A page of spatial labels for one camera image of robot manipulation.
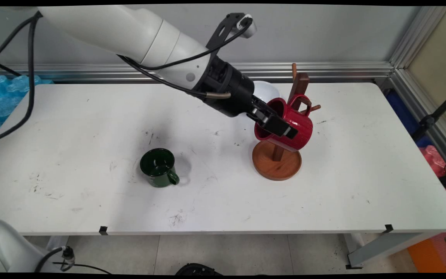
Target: wooden post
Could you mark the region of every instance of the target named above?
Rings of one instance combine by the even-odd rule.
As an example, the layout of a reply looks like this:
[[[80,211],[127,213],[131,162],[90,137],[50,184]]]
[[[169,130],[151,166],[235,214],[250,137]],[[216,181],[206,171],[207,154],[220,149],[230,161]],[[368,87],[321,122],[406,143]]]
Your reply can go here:
[[[306,93],[307,86],[309,85],[309,76],[302,72],[300,74],[297,74],[297,64],[292,64],[292,77],[293,77],[293,85],[292,90],[290,91],[290,96],[288,97],[288,101],[292,99],[292,97],[295,94],[301,94],[304,95]],[[297,103],[294,108],[295,110],[299,110],[300,103]],[[279,162],[281,161],[281,157],[283,156],[283,152],[285,151],[284,148],[281,146],[275,145],[273,149],[273,161]]]

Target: cable connector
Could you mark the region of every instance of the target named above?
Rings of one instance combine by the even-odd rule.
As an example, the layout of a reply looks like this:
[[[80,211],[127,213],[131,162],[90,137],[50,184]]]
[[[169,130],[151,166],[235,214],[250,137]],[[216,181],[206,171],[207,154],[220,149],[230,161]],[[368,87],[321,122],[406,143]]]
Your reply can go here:
[[[70,246],[64,246],[62,258],[64,258],[64,263],[67,264],[66,267],[62,266],[62,272],[69,270],[75,265],[75,255],[73,254],[73,249],[71,249]]]

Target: black device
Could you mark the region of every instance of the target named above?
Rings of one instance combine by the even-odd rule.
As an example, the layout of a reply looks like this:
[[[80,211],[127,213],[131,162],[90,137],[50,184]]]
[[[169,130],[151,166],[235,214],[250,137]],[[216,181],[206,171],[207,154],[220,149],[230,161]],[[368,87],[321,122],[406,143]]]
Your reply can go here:
[[[239,21],[242,20],[241,24],[246,25],[251,19],[244,18],[244,16],[244,13],[227,14],[209,39],[206,48],[212,49],[223,43]],[[266,131],[277,136],[294,138],[297,130],[291,127],[265,102],[253,95],[253,81],[228,62],[221,60],[217,53],[218,50],[211,53],[206,70],[193,90],[217,94],[230,93],[231,97],[215,99],[196,96],[196,98],[226,116],[235,117],[240,113],[246,113],[249,118],[253,119]]]

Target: wooden mug stand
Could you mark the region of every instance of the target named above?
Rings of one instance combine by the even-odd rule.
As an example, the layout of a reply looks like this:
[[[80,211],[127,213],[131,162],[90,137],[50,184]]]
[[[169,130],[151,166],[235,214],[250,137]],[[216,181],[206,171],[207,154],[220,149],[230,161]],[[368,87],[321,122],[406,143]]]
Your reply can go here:
[[[297,74],[295,63],[292,64],[292,74],[293,85],[288,101],[295,94],[304,95],[309,85],[309,76],[304,72]],[[292,108],[299,110],[299,106],[300,102],[296,102]],[[313,106],[311,111],[319,108],[321,108],[320,105]],[[269,141],[261,141],[254,147],[252,161],[260,175],[275,181],[289,179],[299,171],[302,165],[302,157],[298,151],[290,152]]]

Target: blue object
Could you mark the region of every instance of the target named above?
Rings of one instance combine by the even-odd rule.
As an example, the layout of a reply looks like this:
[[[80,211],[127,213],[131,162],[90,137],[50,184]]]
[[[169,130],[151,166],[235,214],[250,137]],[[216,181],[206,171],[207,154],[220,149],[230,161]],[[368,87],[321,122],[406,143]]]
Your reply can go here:
[[[398,116],[407,132],[409,134],[416,132],[419,128],[419,122],[412,116],[398,94],[394,90],[391,90],[390,93],[386,95],[386,100],[391,108],[393,108],[393,111],[395,111],[395,114]],[[428,145],[433,145],[433,143],[430,138],[425,135],[416,142],[416,145],[418,148],[426,148]]]
[[[50,79],[39,76],[34,76],[34,83],[54,84]],[[6,76],[0,76],[0,127],[29,90],[28,76],[18,76],[11,81]]]

